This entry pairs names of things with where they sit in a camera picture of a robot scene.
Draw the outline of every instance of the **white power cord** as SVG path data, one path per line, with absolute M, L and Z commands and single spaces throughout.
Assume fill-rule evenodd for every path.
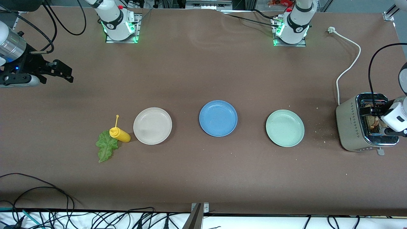
M 345 40 L 347 40 L 347 41 L 353 43 L 354 45 L 356 45 L 356 46 L 359 48 L 359 53 L 358 53 L 358 55 L 356 56 L 356 58 L 355 58 L 355 60 L 353 61 L 353 63 L 349 66 L 349 68 L 347 68 L 344 72 L 342 72 L 342 73 L 339 75 L 339 77 L 336 79 L 336 92 L 337 92 L 337 94 L 338 94 L 338 106 L 339 106 L 339 105 L 341 104 L 341 102 L 340 102 L 340 97 L 339 97 L 339 85 L 338 85 L 339 79 L 342 77 L 343 74 L 345 74 L 347 71 L 349 71 L 349 69 L 351 69 L 351 68 L 353 67 L 353 65 L 355 64 L 355 62 L 357 61 L 357 59 L 358 59 L 359 56 L 360 56 L 360 52 L 362 51 L 362 48 L 361 48 L 358 44 L 356 44 L 355 42 L 353 42 L 352 40 L 350 40 L 350 39 L 348 39 L 348 38 L 346 38 L 346 37 L 340 35 L 337 31 L 335 31 L 335 27 L 332 27 L 332 26 L 329 27 L 329 28 L 328 28 L 328 33 L 334 33 L 334 34 L 340 36 L 341 38 L 343 38 L 343 39 L 345 39 Z

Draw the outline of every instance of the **brown tabletop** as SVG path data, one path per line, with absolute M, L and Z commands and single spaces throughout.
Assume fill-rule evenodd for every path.
M 79 32 L 79 8 L 55 7 Z M 72 67 L 74 83 L 48 77 L 46 85 L 0 90 L 0 174 L 22 172 L 52 182 L 82 209 L 154 206 L 188 211 L 209 202 L 219 213 L 407 214 L 407 139 L 385 150 L 355 154 L 339 142 L 335 80 L 357 48 L 325 31 L 329 26 L 362 47 L 356 65 L 340 81 L 342 102 L 369 91 L 368 64 L 380 47 L 398 42 L 393 23 L 380 14 L 317 13 L 306 48 L 273 46 L 268 26 L 213 10 L 154 9 L 142 22 L 138 44 L 106 44 L 93 9 L 86 32 L 58 27 L 55 51 L 44 55 Z M 238 13 L 267 22 L 255 13 Z M 43 8 L 24 15 L 52 37 Z M 24 22 L 17 31 L 37 49 L 45 39 Z M 402 95 L 397 74 L 401 47 L 382 51 L 372 68 L 376 92 Z M 198 122 L 209 101 L 231 103 L 239 116 L 233 133 L 216 138 Z M 159 107 L 172 118 L 169 138 L 145 145 L 133 133 L 142 110 Z M 265 121 L 275 110 L 297 113 L 303 141 L 274 144 Z M 118 126 L 132 141 L 98 163 L 98 135 Z M 0 180 L 0 196 L 13 200 L 41 185 L 23 177 Z M 65 198 L 42 190 L 17 207 L 65 208 Z

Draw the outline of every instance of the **green lettuce leaf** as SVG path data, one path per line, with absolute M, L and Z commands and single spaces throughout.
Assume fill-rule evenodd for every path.
M 113 150 L 118 148 L 117 139 L 112 138 L 109 131 L 105 130 L 99 135 L 96 146 L 100 148 L 98 152 L 99 163 L 107 161 L 112 155 Z

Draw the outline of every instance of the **mint green plate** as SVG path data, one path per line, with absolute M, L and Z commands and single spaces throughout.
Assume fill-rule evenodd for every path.
M 304 131 L 302 120 L 292 111 L 277 110 L 267 118 L 267 135 L 279 146 L 297 145 L 304 137 Z

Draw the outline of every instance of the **plate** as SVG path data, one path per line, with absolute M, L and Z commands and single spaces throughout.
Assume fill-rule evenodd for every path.
M 235 129 L 237 113 L 228 102 L 214 100 L 201 109 L 199 124 L 207 134 L 214 137 L 223 137 Z
M 294 112 L 277 110 L 267 118 L 266 132 L 275 144 L 292 147 L 304 137 L 304 124 Z
M 151 107 L 137 115 L 134 120 L 133 131 L 140 142 L 156 145 L 170 135 L 172 127 L 171 117 L 165 110 Z

